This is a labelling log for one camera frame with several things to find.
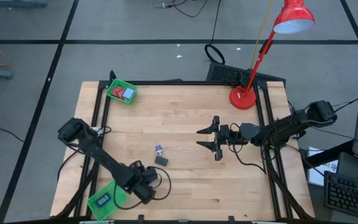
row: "black cable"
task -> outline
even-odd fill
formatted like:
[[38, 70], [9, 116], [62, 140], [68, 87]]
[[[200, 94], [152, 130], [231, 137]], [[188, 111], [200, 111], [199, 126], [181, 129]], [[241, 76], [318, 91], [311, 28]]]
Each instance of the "black cable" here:
[[[108, 130], [108, 131], [105, 131], [104, 133], [102, 133], [102, 134], [100, 135], [100, 137], [111, 132], [112, 129], [111, 129], [109, 126], [106, 126], [106, 127], [104, 128], [104, 130], [106, 130], [106, 128], [109, 128], [109, 130]], [[72, 148], [73, 146], [77, 147], [77, 146], [78, 146], [77, 144], [67, 143], [67, 142], [65, 142], [65, 141], [62, 140], [62, 139], [60, 139], [60, 140], [63, 141], [63, 142], [66, 144], [67, 147], [69, 147], [70, 149], [74, 150], [74, 153], [71, 154], [69, 157], [67, 157], [67, 159], [65, 159], [65, 160], [63, 161], [63, 163], [60, 165], [59, 171], [57, 172], [57, 181], [59, 181], [60, 173], [61, 173], [63, 167], [65, 166], [65, 164], [66, 164], [73, 156], [75, 156], [77, 153], [80, 153], [80, 154], [81, 154], [81, 152], [80, 152], [78, 149]]]
[[288, 101], [288, 104], [291, 106], [291, 110], [295, 110], [295, 107], [293, 107], [292, 103], [289, 100], [287, 100], [287, 101]]
[[343, 134], [338, 134], [338, 133], [334, 133], [334, 132], [330, 132], [330, 131], [321, 130], [321, 129], [318, 129], [318, 128], [315, 128], [315, 127], [311, 127], [311, 128], [313, 128], [313, 129], [315, 129], [315, 130], [317, 130], [317, 131], [322, 131], [322, 132], [325, 132], [325, 133], [335, 134], [335, 135], [337, 135], [337, 136], [342, 136], [342, 137], [345, 137], [345, 138], [353, 139], [353, 140], [355, 140], [355, 141], [358, 142], [357, 139], [352, 138], [352, 137], [350, 137], [350, 136], [346, 136], [346, 135], [343, 135]]
[[313, 167], [313, 166], [306, 160], [306, 158], [303, 157], [303, 155], [302, 155], [300, 149], [297, 149], [297, 148], [295, 148], [295, 147], [293, 147], [293, 146], [290, 146], [289, 144], [286, 144], [285, 146], [297, 150], [297, 151], [300, 153], [301, 158], [302, 158], [303, 162], [305, 162], [305, 164], [307, 164], [310, 168], [314, 169], [317, 173], [319, 173], [319, 174], [321, 174], [322, 176], [324, 176], [324, 174], [323, 174], [322, 172], [320, 172], [320, 170], [318, 170], [318, 169], [316, 169], [315, 167]]
[[358, 98], [347, 102], [345, 105], [336, 108], [335, 112], [338, 112], [339, 110], [343, 109], [344, 107], [351, 105], [352, 103], [356, 102], [357, 100], [358, 100]]
[[265, 134], [265, 137], [263, 138], [262, 142], [260, 143], [260, 151], [261, 151], [262, 160], [264, 160], [266, 162], [272, 162], [276, 158], [276, 155], [274, 155], [272, 158], [270, 158], [270, 160], [267, 160], [266, 157], [264, 156], [264, 152], [265, 152], [265, 148], [266, 148], [265, 140], [267, 139], [267, 136], [270, 134], [271, 131], [273, 131], [273, 128], [267, 131], [267, 133]]
[[[88, 132], [86, 131], [86, 127], [84, 127], [84, 129], [85, 129], [85, 131], [84, 131], [84, 132], [85, 132], [85, 135], [89, 136]], [[93, 159], [103, 160], [102, 158], [100, 158], [100, 157], [98, 157], [98, 156], [91, 155], [91, 154], [86, 153], [86, 152], [81, 152], [79, 149], [75, 149], [73, 146], [78, 146], [77, 144], [72, 144], [72, 143], [66, 142], [64, 139], [62, 139], [62, 138], [60, 138], [60, 137], [58, 137], [58, 138], [59, 138], [59, 140], [61, 140], [67, 147], [69, 147], [70, 149], [74, 150], [75, 153], [84, 154], [84, 155], [86, 155], [86, 156], [92, 157]], [[109, 168], [110, 168], [110, 169], [112, 170], [112, 172], [113, 172], [113, 173], [112, 173], [112, 177], [113, 177], [114, 179], [116, 179], [116, 177], [117, 177], [117, 171], [115, 170], [114, 166], [112, 166], [108, 161], [105, 161], [105, 162], [106, 162], [106, 165], [108, 165]], [[167, 171], [165, 171], [165, 170], [163, 170], [163, 169], [161, 169], [161, 168], [159, 168], [159, 167], [148, 166], [147, 168], [154, 168], [154, 169], [161, 170], [162, 172], [164, 172], [164, 173], [167, 175], [168, 181], [169, 181], [169, 190], [168, 190], [168, 193], [166, 194], [166, 196], [164, 196], [164, 197], [162, 197], [162, 198], [153, 198], [153, 200], [163, 200], [163, 199], [167, 198], [167, 197], [170, 195], [170, 192], [171, 192], [171, 189], [172, 189], [172, 182], [171, 182], [171, 178], [170, 178], [169, 174], [167, 173]], [[137, 206], [139, 206], [139, 205], [142, 203], [142, 201], [140, 201], [140, 202], [138, 202], [138, 203], [136, 203], [135, 205], [130, 206], [130, 207], [121, 207], [121, 206], [119, 206], [119, 205], [117, 204], [117, 201], [116, 201], [116, 191], [117, 191], [117, 182], [115, 182], [115, 184], [114, 184], [114, 192], [113, 192], [112, 200], [113, 200], [113, 202], [114, 202], [114, 205], [115, 205], [117, 208], [121, 209], [121, 210], [130, 210], [130, 209], [136, 208]]]
[[63, 166], [65, 166], [65, 164], [67, 163], [67, 161], [69, 161], [73, 156], [75, 156], [77, 154], [78, 150], [73, 152], [73, 154], [71, 154], [69, 157], [67, 157], [67, 159], [65, 159], [63, 161], [63, 163], [60, 165], [59, 167], [59, 171], [57, 172], [57, 181], [59, 181], [59, 177], [60, 177], [60, 172], [62, 171], [63, 169]]
[[[232, 126], [233, 124], [236, 125], [238, 128], [240, 128], [240, 127], [238, 126], [238, 124], [232, 123], [232, 124], [230, 124], [230, 131], [232, 131], [231, 126]], [[244, 161], [241, 160], [241, 158], [239, 157], [239, 152], [241, 151], [241, 149], [242, 149], [242, 147], [244, 146], [244, 144], [241, 145], [240, 151], [236, 151], [235, 144], [233, 144], [233, 150], [230, 149], [230, 144], [227, 144], [227, 145], [229, 146], [229, 150], [236, 155], [237, 160], [238, 160], [242, 165], [258, 167], [264, 174], [266, 174], [265, 168], [262, 168], [262, 167], [259, 166], [258, 164], [246, 163], [246, 162], [244, 162]]]
[[[226, 63], [225, 59], [224, 59], [224, 56], [222, 54], [222, 52], [215, 46], [212, 45], [212, 42], [214, 40], [214, 36], [215, 36], [215, 28], [216, 28], [216, 23], [218, 21], [218, 15], [219, 15], [219, 8], [221, 6], [221, 0], [219, 0], [219, 3], [218, 3], [218, 9], [216, 10], [216, 17], [215, 17], [215, 23], [214, 23], [214, 30], [213, 30], [213, 33], [212, 33], [212, 38], [211, 38], [211, 42], [209, 44], [206, 44], [204, 46], [204, 51], [205, 51], [205, 54], [206, 56], [210, 59], [210, 61], [214, 62], [214, 63], [219, 63], [219, 64], [222, 64], [224, 65]], [[217, 53], [217, 55], [221, 58], [222, 62], [218, 62], [217, 60], [215, 60], [211, 54], [208, 52], [208, 48], [211, 48], [215, 51], [215, 53]]]
[[208, 0], [205, 0], [203, 6], [202, 6], [201, 9], [197, 12], [197, 14], [195, 14], [194, 16], [192, 16], [192, 15], [189, 15], [189, 14], [187, 14], [187, 13], [181, 11], [179, 8], [177, 8], [177, 6], [179, 6], [179, 5], [181, 5], [181, 4], [184, 4], [185, 2], [187, 2], [187, 0], [184, 0], [183, 2], [181, 2], [181, 3], [179, 3], [179, 4], [175, 4], [176, 1], [177, 1], [177, 0], [173, 0], [172, 6], [173, 6], [178, 12], [182, 13], [182, 14], [185, 15], [185, 16], [191, 17], [191, 18], [196, 18], [196, 17], [201, 13], [201, 11], [204, 9], [204, 6], [205, 6], [206, 3], [208, 2]]
[[226, 84], [228, 84], [231, 88], [236, 88], [236, 89], [238, 89], [238, 90], [240, 90], [240, 92], [242, 92], [242, 93], [245, 93], [246, 92], [246, 89], [244, 88], [244, 89], [240, 89], [240, 88], [238, 88], [237, 86], [235, 86], [235, 85], [233, 85], [232, 83], [231, 83], [231, 81], [225, 81], [225, 80], [223, 80]]
[[153, 189], [156, 189], [156, 188], [159, 187], [159, 186], [161, 185], [161, 183], [162, 183], [162, 176], [161, 176], [161, 174], [157, 174], [157, 175], [160, 177], [160, 182], [157, 184], [157, 186], [152, 187]]
[[10, 131], [8, 131], [8, 130], [5, 130], [5, 129], [3, 129], [3, 128], [0, 128], [0, 131], [4, 131], [4, 132], [6, 132], [6, 133], [9, 133], [9, 134], [11, 134], [12, 136], [14, 136], [17, 140], [19, 140], [19, 141], [21, 141], [21, 142], [24, 143], [24, 140], [23, 140], [23, 139], [17, 137], [17, 135], [13, 134], [12, 132], [10, 132]]
[[358, 100], [358, 98], [357, 98], [357, 99], [354, 99], [354, 100], [352, 100], [352, 101], [347, 101], [347, 102], [343, 102], [343, 103], [336, 104], [336, 105], [334, 105], [333, 107], [339, 106], [339, 105], [343, 105], [343, 104], [345, 104], [345, 103], [353, 103], [353, 102], [355, 102], [355, 101], [357, 101], [357, 100]]
[[[186, 0], [186, 1], [183, 1], [183, 2], [181, 2], [181, 3], [179, 3], [179, 4], [176, 4], [176, 6], [180, 6], [181, 4], [184, 4], [185, 2], [187, 2], [187, 0]], [[156, 5], [157, 3], [160, 3], [163, 7], [155, 7], [155, 5]], [[163, 1], [153, 2], [153, 8], [155, 8], [155, 9], [171, 8], [171, 7], [173, 7], [173, 5], [174, 5], [173, 2], [171, 2], [171, 3], [163, 2]]]
[[154, 169], [158, 169], [158, 170], [160, 170], [160, 171], [162, 171], [162, 172], [164, 172], [165, 173], [165, 175], [167, 175], [167, 177], [168, 177], [168, 181], [169, 181], [169, 189], [168, 189], [168, 193], [164, 196], [164, 197], [162, 197], [162, 198], [153, 198], [153, 200], [164, 200], [164, 199], [166, 199], [169, 195], [170, 195], [170, 193], [171, 193], [171, 189], [172, 189], [172, 182], [171, 182], [171, 177], [169, 176], [169, 174], [167, 173], [167, 171], [165, 171], [164, 169], [161, 169], [161, 168], [159, 168], [159, 167], [155, 167], [155, 166], [148, 166], [147, 168], [154, 168]]

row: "wooden table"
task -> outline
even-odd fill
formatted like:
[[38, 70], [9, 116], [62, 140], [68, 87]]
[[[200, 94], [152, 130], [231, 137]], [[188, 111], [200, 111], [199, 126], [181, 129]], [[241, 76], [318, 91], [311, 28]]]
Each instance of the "wooden table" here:
[[[97, 86], [98, 82], [83, 82], [78, 98], [75, 117], [87, 123], [92, 119]], [[274, 118], [288, 116], [283, 83], [268, 82], [268, 89]], [[241, 165], [227, 147], [223, 147], [223, 159], [217, 162], [209, 150], [196, 144], [213, 140], [213, 135], [196, 131], [208, 127], [214, 115], [220, 116], [221, 124], [259, 123], [256, 106], [238, 110], [230, 104], [230, 90], [229, 86], [141, 85], [132, 105], [111, 100], [107, 126], [112, 133], [104, 138], [103, 149], [125, 164], [140, 159], [145, 166], [156, 166], [155, 146], [160, 144], [163, 156], [169, 160], [164, 169], [172, 178], [168, 198], [129, 211], [115, 211], [111, 219], [135, 220], [143, 214], [146, 220], [227, 220], [230, 215], [236, 220], [274, 220], [267, 175], [256, 167]], [[298, 147], [294, 140], [289, 144]], [[65, 158], [71, 153], [67, 149]], [[259, 147], [248, 144], [239, 155], [245, 162], [262, 164]], [[284, 148], [282, 159], [290, 192], [314, 216], [299, 152]], [[82, 165], [83, 156], [77, 155], [63, 168], [51, 215], [60, 212], [77, 190]], [[100, 167], [96, 190], [111, 180], [111, 174]], [[156, 197], [165, 195], [167, 190], [168, 181], [164, 178]], [[88, 192], [84, 194], [82, 215]], [[284, 216], [279, 189], [278, 196]], [[124, 206], [138, 201], [135, 195], [130, 195]]]

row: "black metal frame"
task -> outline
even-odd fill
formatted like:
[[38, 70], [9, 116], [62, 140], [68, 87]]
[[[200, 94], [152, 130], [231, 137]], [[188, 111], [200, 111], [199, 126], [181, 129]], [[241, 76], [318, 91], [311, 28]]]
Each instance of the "black metal frame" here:
[[[94, 106], [94, 111], [93, 111], [93, 117], [92, 117], [92, 126], [96, 126], [97, 123], [97, 119], [98, 119], [98, 115], [99, 115], [99, 108], [100, 108], [100, 104], [101, 104], [101, 96], [103, 94], [104, 89], [110, 85], [110, 83], [116, 78], [114, 72], [111, 71], [110, 73], [110, 80], [108, 81], [99, 81], [99, 85], [98, 85], [98, 93], [96, 94], [96, 101], [95, 101], [95, 106]], [[227, 83], [225, 82], [221, 82], [221, 81], [180, 81], [180, 80], [169, 80], [169, 81], [128, 81], [129, 83], [133, 84], [133, 85], [227, 85]], [[267, 109], [267, 114], [268, 114], [268, 119], [269, 119], [269, 123], [273, 122], [273, 112], [272, 112], [272, 107], [270, 104], [270, 98], [269, 98], [269, 92], [267, 89], [267, 84], [266, 82], [258, 82], [258, 84], [254, 84], [254, 91], [255, 94], [257, 96], [257, 112], [258, 112], [258, 117], [259, 117], [259, 123], [260, 125], [265, 125], [264, 123], [264, 115], [263, 115], [263, 111], [262, 111], [262, 104], [260, 102], [260, 96], [259, 96], [259, 91], [258, 91], [258, 86], [261, 87], [261, 89], [263, 89], [264, 91], [264, 97], [265, 97], [265, 104], [266, 104], [266, 109]], [[109, 111], [109, 104], [110, 102], [110, 98], [106, 97], [105, 103], [104, 103], [104, 111], [103, 111], [103, 116], [102, 116], [102, 123], [101, 126], [104, 127], [106, 125], [107, 122], [107, 117], [108, 117], [108, 111]], [[282, 164], [282, 160], [281, 160], [281, 155], [280, 155], [280, 151], [275, 151], [276, 153], [276, 157], [277, 157], [277, 170], [278, 173], [280, 174], [281, 178], [284, 178], [284, 183], [286, 183], [285, 181], [285, 174], [284, 174], [284, 168], [283, 168], [283, 164]], [[269, 151], [265, 151], [265, 157], [267, 159], [270, 159], [270, 152]], [[83, 180], [85, 180], [86, 175], [88, 174], [88, 169], [89, 169], [89, 165], [90, 165], [90, 159], [89, 157], [85, 157], [84, 158], [84, 164], [83, 164], [83, 170], [81, 173], [81, 182], [80, 185], [83, 183]], [[96, 182], [97, 182], [97, 178], [98, 175], [96, 174], [93, 178], [93, 180], [91, 181], [91, 188], [89, 190], [89, 196], [92, 196], [95, 193], [96, 190]], [[271, 177], [269, 177], [269, 184], [270, 184], [270, 193], [272, 194], [272, 204], [273, 204], [273, 210], [274, 210], [274, 214], [275, 214], [275, 219], [279, 220], [282, 218], [281, 213], [280, 213], [280, 204], [278, 202], [278, 196], [277, 196], [277, 190], [276, 190], [276, 185], [275, 182], [273, 181], [273, 179]], [[285, 210], [287, 213], [287, 218], [293, 218], [292, 215], [292, 209], [290, 204], [288, 203], [288, 201], [286, 200], [286, 198], [284, 197], [284, 202], [285, 202]], [[81, 210], [81, 202], [82, 199], [78, 201], [76, 207], [75, 207], [75, 213], [74, 216], [81, 218], [80, 217], [80, 210]], [[91, 211], [89, 208], [87, 208], [86, 210], [86, 215], [83, 218], [87, 218], [88, 220], [91, 220]], [[138, 223], [138, 220], [115, 220], [115, 223]], [[227, 223], [227, 221], [215, 221], [215, 222], [211, 222], [211, 221], [200, 221], [200, 223]], [[164, 220], [164, 221], [153, 221], [153, 223], [178, 223], [177, 220]]]

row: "black keyboard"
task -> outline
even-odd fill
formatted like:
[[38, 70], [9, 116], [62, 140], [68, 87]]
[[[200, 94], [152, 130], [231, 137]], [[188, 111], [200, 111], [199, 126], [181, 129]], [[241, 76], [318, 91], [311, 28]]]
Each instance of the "black keyboard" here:
[[358, 180], [326, 171], [324, 173], [324, 205], [358, 216]]
[[[227, 65], [221, 65], [218, 63], [213, 63], [209, 65], [208, 76], [206, 77], [207, 80], [212, 81], [236, 81], [239, 80], [240, 77], [243, 78], [245, 83], [248, 83], [249, 77], [251, 74], [251, 69], [244, 70], [241, 68], [231, 67]], [[271, 75], [265, 75], [261, 73], [257, 73], [255, 77], [255, 81], [278, 81], [283, 82], [285, 86], [285, 79], [278, 78]]]

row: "green box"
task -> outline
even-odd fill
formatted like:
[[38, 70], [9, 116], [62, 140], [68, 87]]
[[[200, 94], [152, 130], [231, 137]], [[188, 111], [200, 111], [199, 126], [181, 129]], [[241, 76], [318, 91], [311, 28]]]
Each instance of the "green box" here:
[[[122, 99], [120, 99], [120, 98], [117, 98], [117, 97], [115, 97], [115, 96], [113, 96], [113, 95], [111, 94], [112, 90], [113, 90], [116, 86], [121, 87], [121, 88], [123, 88], [123, 89], [125, 89], [125, 90], [126, 90], [127, 88], [133, 89], [134, 94], [132, 94], [131, 98], [128, 99], [128, 100], [125, 100], [125, 99], [122, 100]], [[109, 97], [111, 97], [111, 98], [113, 98], [113, 99], [115, 99], [115, 100], [121, 101], [121, 102], [123, 102], [123, 103], [131, 104], [132, 101], [134, 100], [135, 96], [136, 96], [136, 93], [137, 93], [137, 86], [132, 85], [132, 84], [130, 84], [130, 83], [128, 83], [128, 82], [125, 82], [125, 81], [122, 81], [122, 80], [119, 80], [119, 79], [116, 78], [116, 79], [114, 79], [114, 80], [112, 81], [110, 87], [107, 89], [106, 95], [108, 95]]]
[[[104, 186], [100, 191], [94, 194], [92, 197], [88, 199], [88, 206], [95, 215], [97, 221], [104, 220], [107, 216], [110, 215], [113, 211], [118, 209], [114, 204], [114, 185], [116, 184], [115, 180], [112, 180], [108, 185]], [[105, 194], [110, 196], [110, 200], [103, 204], [103, 206], [99, 207], [97, 202], [100, 200]], [[119, 186], [116, 189], [116, 202], [119, 206], [122, 206], [124, 202], [127, 200], [127, 195], [125, 191], [123, 191]]]

